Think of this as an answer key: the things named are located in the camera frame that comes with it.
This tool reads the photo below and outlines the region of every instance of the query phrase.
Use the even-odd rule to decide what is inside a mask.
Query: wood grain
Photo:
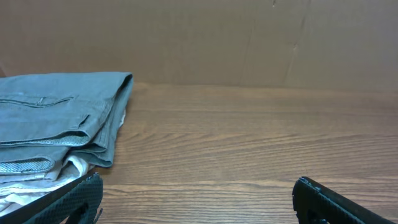
[[[302,175],[398,222],[397,97],[137,83],[100,223],[297,223]]]

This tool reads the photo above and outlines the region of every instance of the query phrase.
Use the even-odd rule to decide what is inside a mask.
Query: cardboard
[[[395,0],[3,0],[0,67],[392,92],[397,11]]]

